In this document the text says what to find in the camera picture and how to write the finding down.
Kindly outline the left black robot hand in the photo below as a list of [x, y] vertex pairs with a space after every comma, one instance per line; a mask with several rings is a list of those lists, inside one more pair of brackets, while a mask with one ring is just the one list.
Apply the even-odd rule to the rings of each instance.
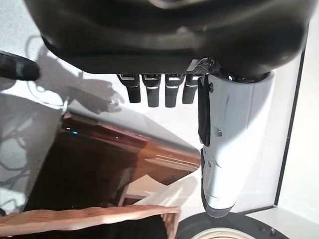
[[235, 205], [257, 158], [273, 70], [302, 50], [315, 0], [28, 0], [47, 48], [92, 74], [156, 87], [199, 75], [201, 194], [214, 218]]

